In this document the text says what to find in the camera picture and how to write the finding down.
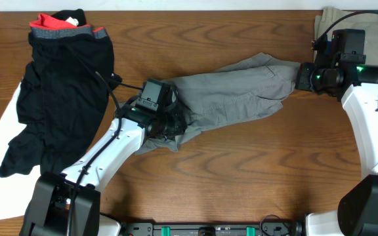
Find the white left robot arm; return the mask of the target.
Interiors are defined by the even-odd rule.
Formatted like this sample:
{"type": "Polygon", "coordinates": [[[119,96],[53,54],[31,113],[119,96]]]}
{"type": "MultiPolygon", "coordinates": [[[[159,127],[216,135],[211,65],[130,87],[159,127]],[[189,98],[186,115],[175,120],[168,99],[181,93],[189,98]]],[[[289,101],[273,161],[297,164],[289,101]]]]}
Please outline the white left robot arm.
{"type": "Polygon", "coordinates": [[[119,235],[121,224],[100,212],[102,192],[147,138],[179,135],[185,124],[176,95],[137,96],[122,111],[73,165],[39,177],[21,235],[119,235]]]}

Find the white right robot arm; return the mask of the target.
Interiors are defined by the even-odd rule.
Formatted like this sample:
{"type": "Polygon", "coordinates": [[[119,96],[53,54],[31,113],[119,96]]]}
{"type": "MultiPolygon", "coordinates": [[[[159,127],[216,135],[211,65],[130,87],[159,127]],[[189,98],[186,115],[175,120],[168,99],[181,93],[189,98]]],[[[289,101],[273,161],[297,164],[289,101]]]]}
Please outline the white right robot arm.
{"type": "Polygon", "coordinates": [[[360,183],[337,209],[308,214],[302,234],[378,235],[378,66],[324,68],[306,62],[295,87],[337,97],[352,125],[361,166],[360,183]]]}

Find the grey cargo shorts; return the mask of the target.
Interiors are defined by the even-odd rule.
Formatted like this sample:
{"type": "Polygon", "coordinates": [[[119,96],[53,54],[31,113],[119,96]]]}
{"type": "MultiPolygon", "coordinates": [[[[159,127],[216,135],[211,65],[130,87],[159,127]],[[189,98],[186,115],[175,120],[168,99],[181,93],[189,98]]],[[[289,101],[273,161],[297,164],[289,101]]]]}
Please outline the grey cargo shorts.
{"type": "Polygon", "coordinates": [[[136,154],[157,148],[177,152],[202,132],[273,115],[293,92],[299,67],[298,62],[259,53],[214,72],[168,79],[177,90],[188,126],[174,138],[145,141],[136,154]]]}

